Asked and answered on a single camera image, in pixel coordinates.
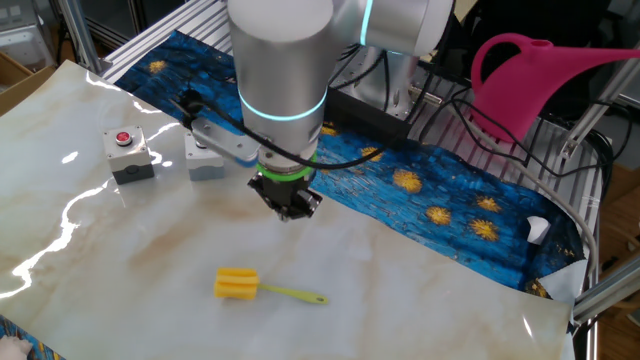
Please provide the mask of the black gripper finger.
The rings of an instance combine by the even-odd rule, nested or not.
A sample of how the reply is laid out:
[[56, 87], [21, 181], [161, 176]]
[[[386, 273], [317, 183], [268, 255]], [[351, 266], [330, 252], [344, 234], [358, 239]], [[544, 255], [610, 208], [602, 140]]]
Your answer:
[[289, 217], [292, 220], [310, 218], [322, 201], [322, 196], [309, 189], [298, 190], [292, 197], [291, 206], [289, 208]]
[[248, 186], [253, 189], [263, 200], [263, 202], [273, 210], [280, 220], [288, 220], [287, 211], [289, 198], [282, 190], [282, 186], [269, 179], [251, 179]]

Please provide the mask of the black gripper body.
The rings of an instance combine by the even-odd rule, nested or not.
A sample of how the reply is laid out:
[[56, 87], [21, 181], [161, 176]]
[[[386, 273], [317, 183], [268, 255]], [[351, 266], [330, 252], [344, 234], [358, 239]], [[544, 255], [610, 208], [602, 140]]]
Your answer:
[[306, 190], [310, 180], [305, 177], [292, 181], [276, 181], [266, 176], [262, 178], [262, 191], [273, 203], [291, 203], [299, 190]]

